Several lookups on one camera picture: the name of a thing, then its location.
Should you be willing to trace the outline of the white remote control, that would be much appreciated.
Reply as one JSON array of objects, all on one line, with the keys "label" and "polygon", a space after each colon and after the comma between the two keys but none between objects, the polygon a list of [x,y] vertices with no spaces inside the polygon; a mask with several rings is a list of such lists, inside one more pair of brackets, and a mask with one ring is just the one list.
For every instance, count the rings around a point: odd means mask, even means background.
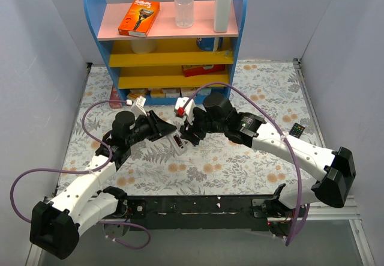
[{"label": "white remote control", "polygon": [[167,138],[177,155],[180,156],[187,151],[187,145],[181,139],[181,135],[178,131],[174,131],[173,133],[169,134]]}]

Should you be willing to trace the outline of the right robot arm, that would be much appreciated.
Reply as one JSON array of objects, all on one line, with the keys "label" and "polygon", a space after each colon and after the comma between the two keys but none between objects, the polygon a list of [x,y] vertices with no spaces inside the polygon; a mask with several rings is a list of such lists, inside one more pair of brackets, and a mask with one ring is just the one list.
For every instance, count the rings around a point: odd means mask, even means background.
[{"label": "right robot arm", "polygon": [[344,207],[356,177],[351,150],[321,148],[287,135],[287,141],[270,122],[248,112],[238,112],[224,95],[214,92],[205,97],[200,109],[188,98],[179,98],[175,113],[186,117],[180,131],[182,138],[197,145],[208,133],[222,133],[233,143],[273,154],[287,162],[298,162],[310,178],[294,186],[283,186],[271,202],[278,216],[288,215],[296,207],[298,187],[304,204],[323,202]]}]

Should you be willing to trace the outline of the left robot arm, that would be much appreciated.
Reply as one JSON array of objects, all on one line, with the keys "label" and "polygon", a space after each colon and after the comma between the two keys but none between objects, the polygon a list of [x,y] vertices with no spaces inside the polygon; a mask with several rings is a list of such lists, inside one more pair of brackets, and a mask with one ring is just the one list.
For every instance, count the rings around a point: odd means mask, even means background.
[{"label": "left robot arm", "polygon": [[161,138],[168,138],[174,147],[182,144],[176,126],[152,110],[139,116],[130,111],[117,113],[86,174],[77,177],[50,202],[39,202],[33,208],[30,242],[65,259],[76,248],[80,236],[100,220],[141,216],[146,207],[144,200],[129,201],[122,189],[101,186],[129,158],[131,146],[145,139],[153,142]]}]

